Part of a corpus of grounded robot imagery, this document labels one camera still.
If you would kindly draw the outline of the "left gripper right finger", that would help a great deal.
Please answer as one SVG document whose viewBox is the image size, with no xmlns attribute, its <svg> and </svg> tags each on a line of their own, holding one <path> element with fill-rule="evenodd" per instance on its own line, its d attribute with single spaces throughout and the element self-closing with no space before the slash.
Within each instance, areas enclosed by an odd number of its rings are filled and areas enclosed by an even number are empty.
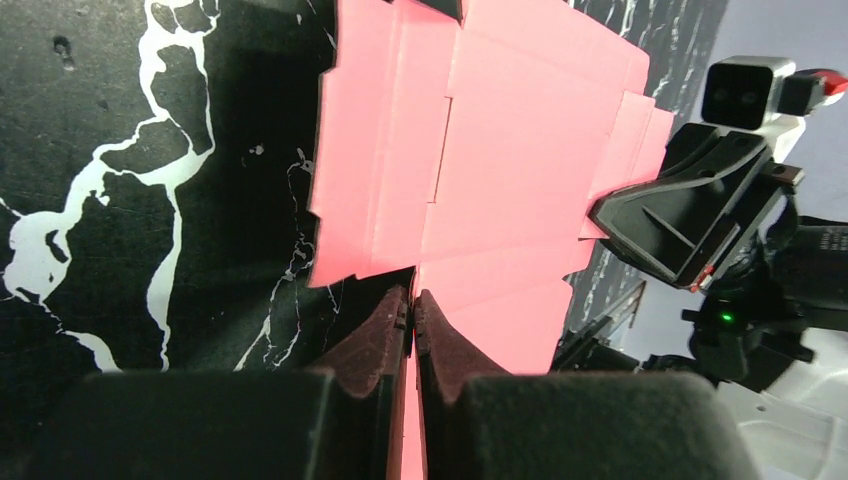
<svg viewBox="0 0 848 480">
<path fill-rule="evenodd" d="M 415 302 L 428 479 L 756 479 L 706 380 L 683 372 L 513 375 Z"/>
</svg>

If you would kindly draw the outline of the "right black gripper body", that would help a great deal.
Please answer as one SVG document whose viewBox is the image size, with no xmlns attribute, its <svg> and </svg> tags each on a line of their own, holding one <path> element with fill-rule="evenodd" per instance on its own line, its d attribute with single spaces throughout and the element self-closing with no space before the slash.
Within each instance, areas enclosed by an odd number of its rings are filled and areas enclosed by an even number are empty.
<svg viewBox="0 0 848 480">
<path fill-rule="evenodd" d="M 804 176 L 796 167 L 766 169 L 765 185 L 786 205 L 766 237 L 754 230 L 732 252 L 729 266 L 707 289 L 699 311 L 685 311 L 693 323 L 691 345 L 758 345 L 765 334 L 799 335 L 805 328 L 797 303 L 785 297 L 774 273 L 774 261 L 799 225 L 795 189 Z"/>
</svg>

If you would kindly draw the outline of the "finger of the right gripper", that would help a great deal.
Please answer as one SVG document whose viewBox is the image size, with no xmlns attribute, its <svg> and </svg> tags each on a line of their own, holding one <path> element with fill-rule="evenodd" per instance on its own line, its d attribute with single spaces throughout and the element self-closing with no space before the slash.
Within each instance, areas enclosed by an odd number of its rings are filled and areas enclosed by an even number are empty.
<svg viewBox="0 0 848 480">
<path fill-rule="evenodd" d="M 687 123 L 657 179 L 597 200 L 589 217 L 623 262 L 678 289 L 718 277 L 772 206 L 772 151 L 760 135 Z"/>
</svg>

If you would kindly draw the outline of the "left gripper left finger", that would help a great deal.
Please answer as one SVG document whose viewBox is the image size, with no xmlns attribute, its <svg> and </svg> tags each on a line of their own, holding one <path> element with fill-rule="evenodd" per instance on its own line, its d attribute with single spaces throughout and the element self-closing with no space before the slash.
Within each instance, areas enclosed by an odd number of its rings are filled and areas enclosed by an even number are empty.
<svg viewBox="0 0 848 480">
<path fill-rule="evenodd" d="M 5 479 L 398 479 L 410 295 L 289 371 L 94 374 Z"/>
</svg>

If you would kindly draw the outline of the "pink paper box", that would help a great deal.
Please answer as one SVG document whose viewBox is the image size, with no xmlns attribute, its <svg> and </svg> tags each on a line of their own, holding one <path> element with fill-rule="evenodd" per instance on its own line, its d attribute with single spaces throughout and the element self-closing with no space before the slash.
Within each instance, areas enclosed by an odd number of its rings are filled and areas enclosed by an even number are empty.
<svg viewBox="0 0 848 480">
<path fill-rule="evenodd" d="M 649 55 L 564 1 L 340 1 L 320 79 L 313 287 L 411 269 L 512 373 L 550 367 L 601 196 L 653 179 Z"/>
</svg>

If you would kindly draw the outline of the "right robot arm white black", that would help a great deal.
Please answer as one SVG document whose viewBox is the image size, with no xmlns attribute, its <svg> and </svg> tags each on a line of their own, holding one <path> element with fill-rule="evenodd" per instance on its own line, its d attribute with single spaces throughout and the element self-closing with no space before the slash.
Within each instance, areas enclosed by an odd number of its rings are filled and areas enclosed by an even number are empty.
<svg viewBox="0 0 848 480">
<path fill-rule="evenodd" d="M 761 134 L 689 123 L 658 177 L 590 216 L 622 262 L 701 292 L 688 354 L 636 360 L 610 312 L 565 333 L 556 371 L 686 371 L 712 383 L 756 458 L 801 479 L 847 475 L 847 226 L 803 216 L 803 173 Z"/>
</svg>

